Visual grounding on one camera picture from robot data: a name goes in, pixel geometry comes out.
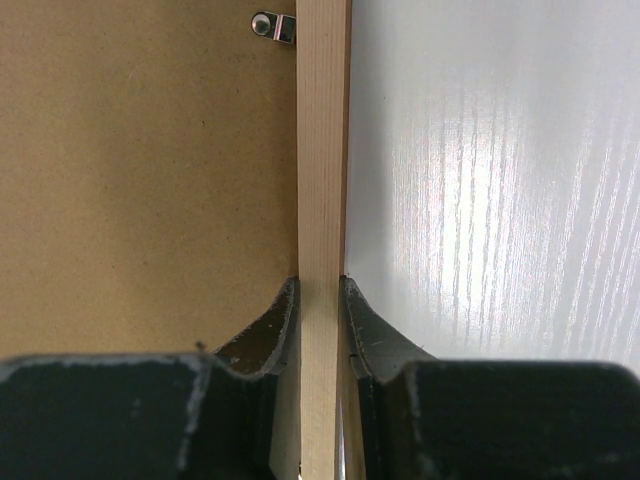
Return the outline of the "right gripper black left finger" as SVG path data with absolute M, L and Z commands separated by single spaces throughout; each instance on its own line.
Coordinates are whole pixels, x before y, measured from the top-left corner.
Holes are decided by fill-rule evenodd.
M 295 479 L 300 283 L 216 350 L 1 364 L 5 479 Z

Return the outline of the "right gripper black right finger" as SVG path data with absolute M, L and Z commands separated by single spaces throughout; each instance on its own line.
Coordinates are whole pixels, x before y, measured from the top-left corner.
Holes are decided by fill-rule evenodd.
M 603 362 L 442 360 L 340 281 L 349 479 L 635 479 L 639 380 Z

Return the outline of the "brown frame backing board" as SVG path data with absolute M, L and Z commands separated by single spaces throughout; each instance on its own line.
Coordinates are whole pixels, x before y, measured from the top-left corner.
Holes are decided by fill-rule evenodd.
M 1 5 L 1 353 L 226 343 L 297 268 L 291 1 Z

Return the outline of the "wooden picture frame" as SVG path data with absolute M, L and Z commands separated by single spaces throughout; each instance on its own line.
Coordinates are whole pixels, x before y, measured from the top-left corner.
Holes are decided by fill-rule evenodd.
M 299 1 L 296 15 L 301 475 L 333 479 L 351 4 Z

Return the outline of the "silver frame retaining clip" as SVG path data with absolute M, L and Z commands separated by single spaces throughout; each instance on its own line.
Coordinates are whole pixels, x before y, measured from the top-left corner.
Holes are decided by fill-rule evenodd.
M 294 45 L 297 21 L 294 16 L 260 11 L 251 19 L 253 32 L 263 38 Z

